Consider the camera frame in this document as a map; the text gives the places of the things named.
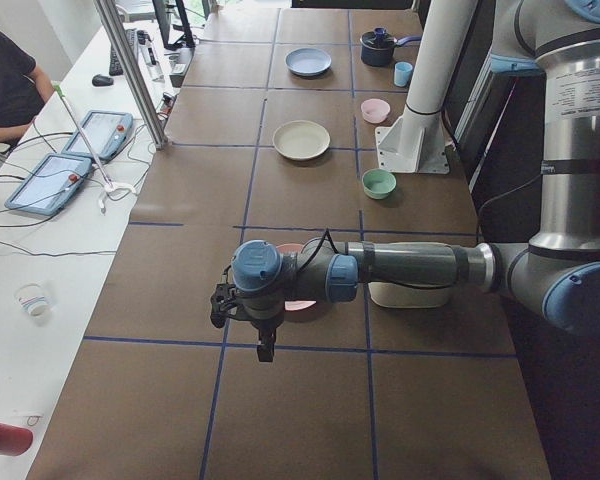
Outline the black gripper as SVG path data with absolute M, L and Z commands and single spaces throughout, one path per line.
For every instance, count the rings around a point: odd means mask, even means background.
M 277 328 L 283 323 L 283 301 L 256 298 L 246 300 L 242 308 L 249 322 L 259 332 L 257 357 L 259 362 L 271 363 L 274 360 L 274 344 Z

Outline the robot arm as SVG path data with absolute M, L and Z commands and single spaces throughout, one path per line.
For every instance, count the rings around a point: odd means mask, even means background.
M 354 299 L 361 283 L 416 289 L 461 283 L 511 297 L 576 335 L 600 334 L 600 1 L 500 1 L 491 69 L 546 77 L 539 231 L 527 243 L 335 242 L 298 253 L 251 240 L 211 296 L 211 322 L 249 322 L 274 356 L 288 300 Z

